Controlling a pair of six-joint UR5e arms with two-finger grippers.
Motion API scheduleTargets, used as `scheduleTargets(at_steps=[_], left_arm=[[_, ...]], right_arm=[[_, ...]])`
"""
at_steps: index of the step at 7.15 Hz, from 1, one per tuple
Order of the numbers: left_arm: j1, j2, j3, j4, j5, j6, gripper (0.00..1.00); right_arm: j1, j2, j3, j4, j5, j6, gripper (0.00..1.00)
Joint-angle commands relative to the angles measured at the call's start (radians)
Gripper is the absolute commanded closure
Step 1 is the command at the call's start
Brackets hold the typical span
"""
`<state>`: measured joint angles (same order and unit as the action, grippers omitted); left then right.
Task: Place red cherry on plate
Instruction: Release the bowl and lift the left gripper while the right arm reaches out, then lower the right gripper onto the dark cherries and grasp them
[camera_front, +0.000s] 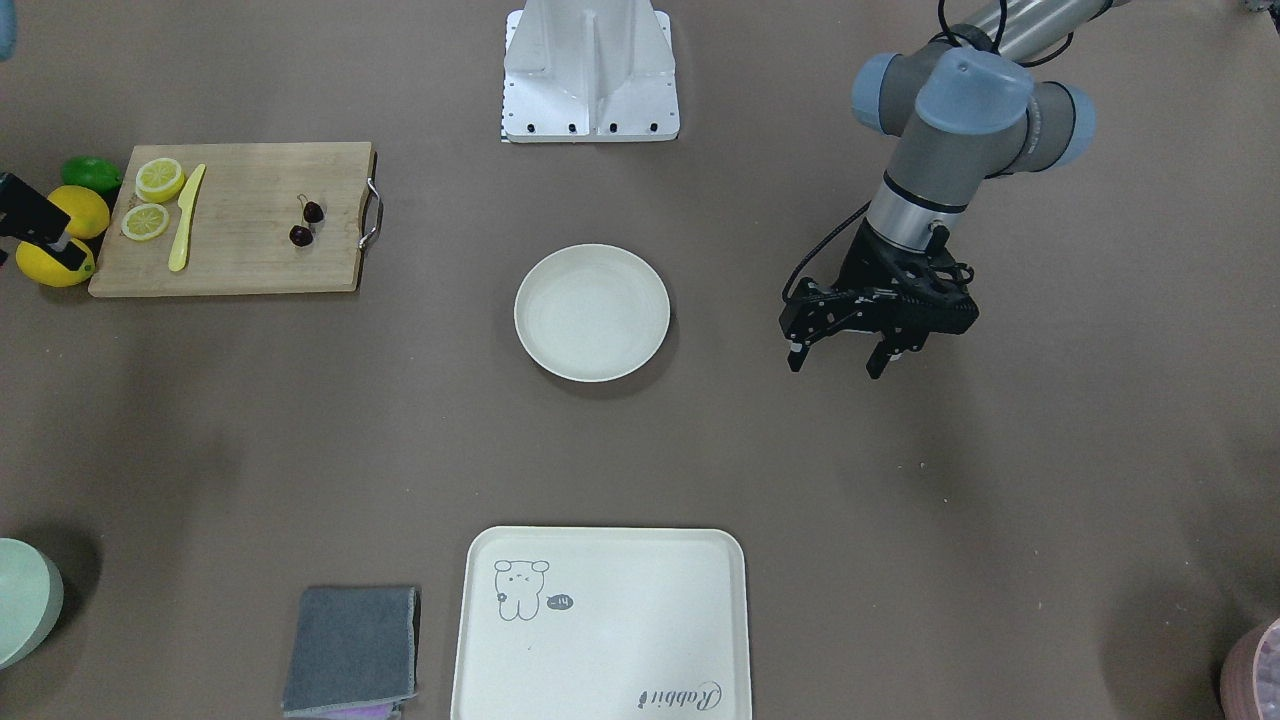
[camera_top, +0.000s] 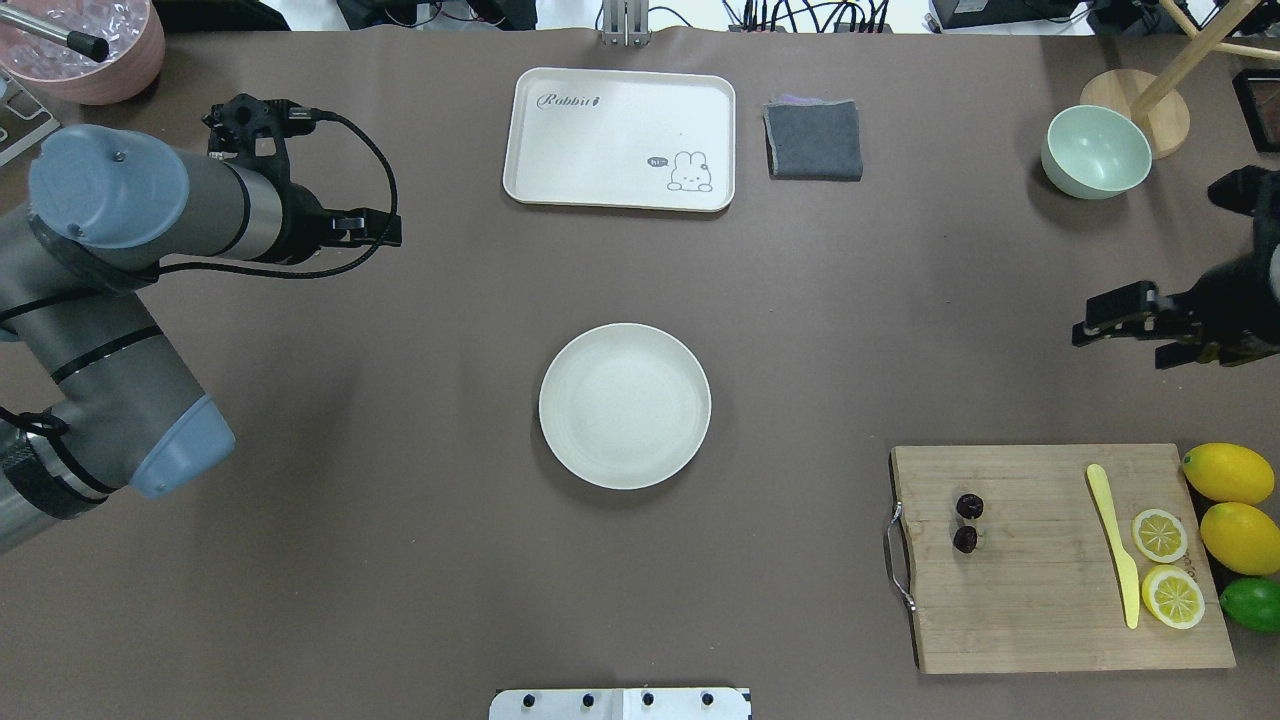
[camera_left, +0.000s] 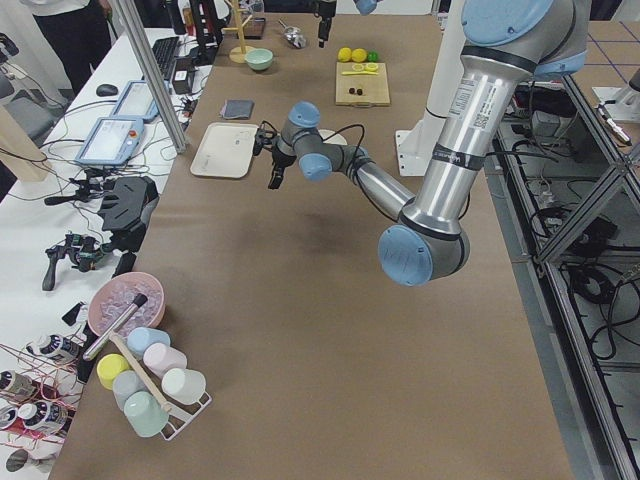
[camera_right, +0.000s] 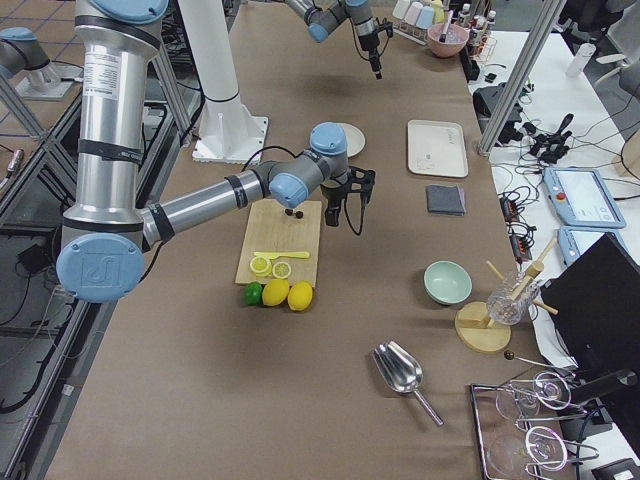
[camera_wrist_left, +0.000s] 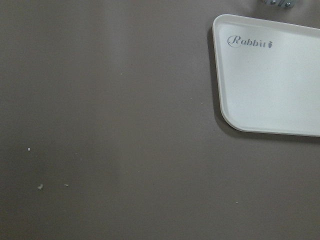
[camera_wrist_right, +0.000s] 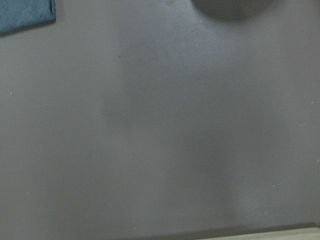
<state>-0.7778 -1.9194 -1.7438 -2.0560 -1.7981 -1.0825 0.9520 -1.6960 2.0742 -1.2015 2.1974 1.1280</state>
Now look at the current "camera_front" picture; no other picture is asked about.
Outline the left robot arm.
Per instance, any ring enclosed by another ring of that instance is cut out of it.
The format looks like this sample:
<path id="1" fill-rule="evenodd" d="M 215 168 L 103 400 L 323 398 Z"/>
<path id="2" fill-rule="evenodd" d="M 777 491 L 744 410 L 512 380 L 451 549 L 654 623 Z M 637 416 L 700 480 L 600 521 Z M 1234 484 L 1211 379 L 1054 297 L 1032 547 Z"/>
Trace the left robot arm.
<path id="1" fill-rule="evenodd" d="M 938 9 L 938 32 L 920 49 L 863 65 L 852 114 L 897 146 L 874 197 L 844 222 L 854 236 L 835 282 L 796 268 L 782 290 L 792 372 L 817 342 L 842 332 L 878 337 L 867 361 L 878 378 L 931 336 L 970 329 L 980 314 L 974 272 L 950 252 L 950 237 L 984 181 L 1065 167 L 1091 146 L 1091 97 L 1032 72 L 1112 8 L 992 1 L 956 24 Z"/>

